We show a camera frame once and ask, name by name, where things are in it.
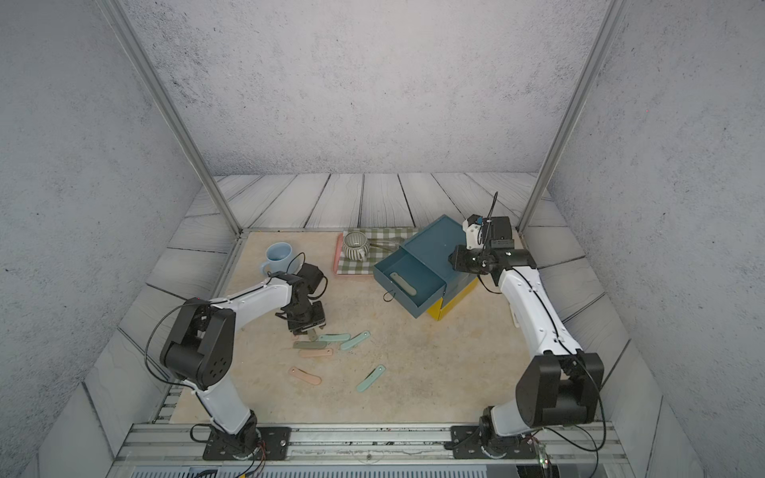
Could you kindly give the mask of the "olive green fruit knife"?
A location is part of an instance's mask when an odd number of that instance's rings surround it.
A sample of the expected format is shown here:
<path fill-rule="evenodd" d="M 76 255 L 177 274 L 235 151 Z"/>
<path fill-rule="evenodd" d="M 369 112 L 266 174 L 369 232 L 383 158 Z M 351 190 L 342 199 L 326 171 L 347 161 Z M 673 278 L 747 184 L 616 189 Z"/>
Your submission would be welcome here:
<path fill-rule="evenodd" d="M 394 272 L 390 274 L 390 280 L 392 282 L 395 282 L 398 285 L 398 288 L 402 289 L 408 296 L 414 297 L 416 294 L 418 294 L 418 291 L 416 288 L 414 288 L 404 277 L 400 276 L 400 274 Z"/>
<path fill-rule="evenodd" d="M 297 350 L 324 350 L 328 347 L 328 344 L 326 342 L 322 341 L 316 341 L 316 342 L 294 342 L 293 348 Z"/>

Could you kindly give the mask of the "teal drawer cabinet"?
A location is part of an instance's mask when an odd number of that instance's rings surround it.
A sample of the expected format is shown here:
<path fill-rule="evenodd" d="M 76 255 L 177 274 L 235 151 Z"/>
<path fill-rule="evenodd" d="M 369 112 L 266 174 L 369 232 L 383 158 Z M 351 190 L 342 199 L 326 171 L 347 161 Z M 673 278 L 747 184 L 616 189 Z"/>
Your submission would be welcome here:
<path fill-rule="evenodd" d="M 414 304 L 412 316 L 419 317 L 439 299 L 448 304 L 472 282 L 473 275 L 456 271 L 449 260 L 464 244 L 461 224 L 442 215 L 402 245 L 406 255 L 398 275 L 416 291 L 408 294 Z"/>

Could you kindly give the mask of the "teal top drawer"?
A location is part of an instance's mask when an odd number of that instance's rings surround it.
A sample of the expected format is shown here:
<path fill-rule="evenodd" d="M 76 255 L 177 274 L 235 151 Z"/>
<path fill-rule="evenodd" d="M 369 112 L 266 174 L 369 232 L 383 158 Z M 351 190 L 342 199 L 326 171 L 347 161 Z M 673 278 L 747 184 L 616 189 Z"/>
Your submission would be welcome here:
<path fill-rule="evenodd" d="M 374 265 L 373 276 L 384 288 L 384 298 L 398 302 L 419 318 L 443 296 L 446 282 L 414 255 L 400 248 Z"/>

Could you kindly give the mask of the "yellow bottom drawer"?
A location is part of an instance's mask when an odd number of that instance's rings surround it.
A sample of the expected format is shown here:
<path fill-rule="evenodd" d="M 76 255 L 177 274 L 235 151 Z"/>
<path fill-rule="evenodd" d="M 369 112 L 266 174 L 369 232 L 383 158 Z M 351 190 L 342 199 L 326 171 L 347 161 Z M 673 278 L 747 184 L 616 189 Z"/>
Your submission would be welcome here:
<path fill-rule="evenodd" d="M 438 299 L 426 311 L 430 318 L 436 321 L 444 319 L 467 295 L 476 287 L 478 279 L 475 275 L 469 275 L 460 284 L 445 293 L 441 299 Z"/>

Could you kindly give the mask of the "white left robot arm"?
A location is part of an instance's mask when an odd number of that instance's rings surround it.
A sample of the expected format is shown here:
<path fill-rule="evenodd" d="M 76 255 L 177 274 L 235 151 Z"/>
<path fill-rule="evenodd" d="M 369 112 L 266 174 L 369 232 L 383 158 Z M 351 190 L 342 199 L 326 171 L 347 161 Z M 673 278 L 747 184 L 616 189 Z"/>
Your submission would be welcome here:
<path fill-rule="evenodd" d="M 257 424 L 229 376 L 237 332 L 270 313 L 285 321 L 295 336 L 323 328 L 326 315 L 321 297 L 328 285 L 317 266 L 305 263 L 294 274 L 274 273 L 227 297 L 189 299 L 179 308 L 165 340 L 161 364 L 191 387 L 215 429 L 235 436 Z"/>

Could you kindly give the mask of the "pink fruit knife middle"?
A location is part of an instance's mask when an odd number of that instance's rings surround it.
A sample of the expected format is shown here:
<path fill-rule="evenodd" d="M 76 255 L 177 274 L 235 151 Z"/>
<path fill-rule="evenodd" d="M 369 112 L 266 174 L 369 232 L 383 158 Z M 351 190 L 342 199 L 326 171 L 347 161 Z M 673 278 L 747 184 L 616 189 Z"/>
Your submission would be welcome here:
<path fill-rule="evenodd" d="M 303 359 L 321 359 L 329 358 L 334 354 L 332 349 L 321 350 L 300 350 L 299 357 Z"/>

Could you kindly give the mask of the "mint fruit knife left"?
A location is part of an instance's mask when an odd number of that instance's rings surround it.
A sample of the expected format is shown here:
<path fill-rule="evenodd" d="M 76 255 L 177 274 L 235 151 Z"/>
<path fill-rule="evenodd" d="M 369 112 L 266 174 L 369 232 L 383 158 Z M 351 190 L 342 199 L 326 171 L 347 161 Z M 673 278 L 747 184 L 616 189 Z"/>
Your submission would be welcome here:
<path fill-rule="evenodd" d="M 319 337 L 320 342 L 325 343 L 344 343 L 350 340 L 350 334 L 326 334 Z"/>

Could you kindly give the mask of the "pink plastic tray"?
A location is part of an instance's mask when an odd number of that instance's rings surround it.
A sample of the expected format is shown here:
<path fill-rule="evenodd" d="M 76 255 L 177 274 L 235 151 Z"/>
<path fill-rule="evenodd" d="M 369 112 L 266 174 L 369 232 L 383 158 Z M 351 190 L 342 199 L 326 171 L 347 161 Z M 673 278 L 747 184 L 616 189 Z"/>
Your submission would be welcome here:
<path fill-rule="evenodd" d="M 337 276 L 339 274 L 339 264 L 343 252 L 344 234 L 340 232 L 336 241 L 335 257 L 333 260 L 333 273 Z"/>

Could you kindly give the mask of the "green checkered cloth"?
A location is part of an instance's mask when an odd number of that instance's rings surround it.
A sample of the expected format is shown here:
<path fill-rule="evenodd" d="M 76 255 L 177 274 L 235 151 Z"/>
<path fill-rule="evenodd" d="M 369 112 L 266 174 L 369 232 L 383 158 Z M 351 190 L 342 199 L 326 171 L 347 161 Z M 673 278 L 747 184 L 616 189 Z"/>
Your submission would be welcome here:
<path fill-rule="evenodd" d="M 412 227 L 351 229 L 343 231 L 344 236 L 350 231 L 365 233 L 371 248 L 365 261 L 348 260 L 342 252 L 339 276 L 372 275 L 374 266 L 396 252 L 410 237 L 418 232 L 418 229 Z"/>

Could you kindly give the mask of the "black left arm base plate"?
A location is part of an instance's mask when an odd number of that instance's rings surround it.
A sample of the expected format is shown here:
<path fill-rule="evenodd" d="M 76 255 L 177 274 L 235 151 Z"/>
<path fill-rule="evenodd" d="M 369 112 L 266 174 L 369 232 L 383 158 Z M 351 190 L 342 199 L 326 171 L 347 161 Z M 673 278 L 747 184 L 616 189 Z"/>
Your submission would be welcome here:
<path fill-rule="evenodd" d="M 284 461 L 287 458 L 292 428 L 288 426 L 257 426 L 229 435 L 210 427 L 202 454 L 204 461 Z"/>

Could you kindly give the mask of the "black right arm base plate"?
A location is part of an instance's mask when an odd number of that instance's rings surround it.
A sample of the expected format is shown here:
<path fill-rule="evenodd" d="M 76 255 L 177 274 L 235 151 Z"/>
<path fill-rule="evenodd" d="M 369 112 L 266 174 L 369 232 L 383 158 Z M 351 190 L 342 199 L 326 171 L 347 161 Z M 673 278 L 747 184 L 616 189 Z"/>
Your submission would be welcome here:
<path fill-rule="evenodd" d="M 450 439 L 443 447 L 457 460 L 537 458 L 534 446 L 522 437 L 499 437 L 491 431 L 481 430 L 478 425 L 455 425 L 449 432 Z"/>

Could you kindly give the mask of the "aluminium front rail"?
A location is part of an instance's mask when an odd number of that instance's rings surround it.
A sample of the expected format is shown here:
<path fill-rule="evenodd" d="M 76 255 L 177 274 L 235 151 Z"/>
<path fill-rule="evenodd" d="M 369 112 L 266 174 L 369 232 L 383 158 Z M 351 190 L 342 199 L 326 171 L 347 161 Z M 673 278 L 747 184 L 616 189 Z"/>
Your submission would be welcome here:
<path fill-rule="evenodd" d="M 539 431 L 485 451 L 474 426 L 452 423 L 268 424 L 261 450 L 214 451 L 205 427 L 136 425 L 111 477 L 631 477 L 611 424 Z"/>

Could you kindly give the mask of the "grey aluminium corner post right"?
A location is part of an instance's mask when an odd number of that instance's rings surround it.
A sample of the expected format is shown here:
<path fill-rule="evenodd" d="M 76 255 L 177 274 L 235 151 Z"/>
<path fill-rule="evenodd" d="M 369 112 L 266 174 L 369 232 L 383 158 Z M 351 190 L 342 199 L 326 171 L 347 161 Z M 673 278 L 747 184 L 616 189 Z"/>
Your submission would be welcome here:
<path fill-rule="evenodd" d="M 563 119 L 555 133 L 552 145 L 540 167 L 531 195 L 521 215 L 518 231 L 523 234 L 531 225 L 531 221 L 542 200 L 552 176 L 559 165 L 563 151 L 576 123 L 586 105 L 588 95 L 594 87 L 599 71 L 603 67 L 609 47 L 613 42 L 619 25 L 624 18 L 625 9 L 629 2 L 612 0 L 608 4 L 605 17 L 596 35 L 594 44 L 584 64 L 575 90 L 566 108 Z"/>

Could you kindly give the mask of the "grey aluminium corner post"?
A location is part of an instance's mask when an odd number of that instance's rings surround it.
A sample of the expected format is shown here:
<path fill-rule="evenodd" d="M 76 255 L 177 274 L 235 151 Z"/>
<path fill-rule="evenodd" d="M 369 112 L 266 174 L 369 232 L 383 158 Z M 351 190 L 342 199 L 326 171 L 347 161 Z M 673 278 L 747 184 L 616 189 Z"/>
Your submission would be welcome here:
<path fill-rule="evenodd" d="M 209 172 L 199 148 L 181 119 L 179 111 L 173 105 L 173 101 L 171 101 L 171 97 L 169 97 L 169 93 L 167 93 L 161 78 L 157 75 L 151 59 L 145 53 L 145 49 L 143 49 L 143 45 L 141 45 L 141 41 L 139 41 L 123 6 L 117 0 L 99 0 L 97 4 L 105 15 L 129 61 L 149 91 L 161 116 L 177 140 L 186 160 L 210 196 L 213 205 L 223 216 L 225 223 L 234 236 L 239 238 L 243 234 L 244 228 L 236 219 L 228 201 L 217 185 L 217 181 Z"/>
<path fill-rule="evenodd" d="M 594 87 L 599 71 L 603 67 L 609 47 L 613 42 L 619 25 L 624 18 L 625 9 L 629 2 L 612 0 L 608 4 L 605 17 L 596 35 L 594 44 L 584 64 L 575 90 L 566 108 L 563 119 L 555 133 L 552 145 L 540 167 L 531 195 L 521 215 L 518 231 L 523 234 L 531 225 L 531 221 L 542 200 L 552 176 L 559 165 L 563 151 L 576 123 L 586 105 L 588 95 Z"/>

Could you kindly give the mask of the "grey aluminium corner post left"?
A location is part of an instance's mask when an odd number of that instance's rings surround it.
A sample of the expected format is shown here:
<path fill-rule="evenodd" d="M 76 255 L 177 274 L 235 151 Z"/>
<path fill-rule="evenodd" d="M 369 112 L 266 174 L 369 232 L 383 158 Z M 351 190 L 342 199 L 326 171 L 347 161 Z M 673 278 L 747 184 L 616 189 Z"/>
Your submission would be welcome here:
<path fill-rule="evenodd" d="M 151 59 L 145 53 L 145 49 L 143 49 L 143 45 L 141 45 L 141 41 L 139 41 L 123 6 L 117 0 L 99 0 L 97 4 L 105 15 L 129 61 L 149 91 L 161 116 L 177 140 L 186 160 L 210 196 L 213 205 L 223 216 L 225 223 L 234 236 L 239 238 L 243 234 L 244 228 L 236 219 L 228 201 L 217 185 L 217 181 L 209 172 L 199 148 L 181 119 L 179 111 L 173 105 L 173 101 L 171 101 L 171 97 L 169 97 L 169 93 L 167 93 L 161 78 L 157 75 Z"/>

